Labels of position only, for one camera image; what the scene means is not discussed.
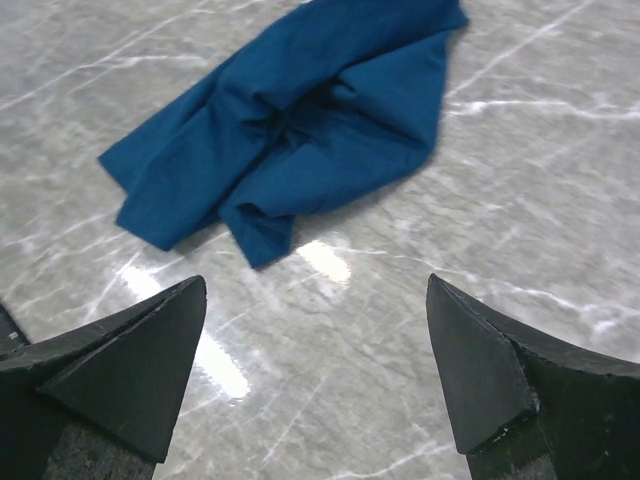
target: crumpled cloth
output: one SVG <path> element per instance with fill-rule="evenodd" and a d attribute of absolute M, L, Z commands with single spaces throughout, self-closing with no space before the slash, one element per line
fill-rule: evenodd
<path fill-rule="evenodd" d="M 423 165 L 436 142 L 457 0 L 301 5 L 101 157 L 116 223 L 170 250 L 224 221 L 252 267 L 296 215 L 339 208 Z"/>

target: gray marble surface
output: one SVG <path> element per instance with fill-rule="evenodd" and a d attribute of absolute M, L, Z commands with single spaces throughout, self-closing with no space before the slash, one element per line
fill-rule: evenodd
<path fill-rule="evenodd" d="M 0 2 L 0 295 L 34 340 L 200 273 L 206 331 L 160 479 L 467 479 L 425 318 L 437 272 L 640 362 L 636 0 L 467 0 L 440 145 L 302 219 L 256 273 L 223 226 L 170 253 L 115 227 L 95 157 L 295 0 Z"/>

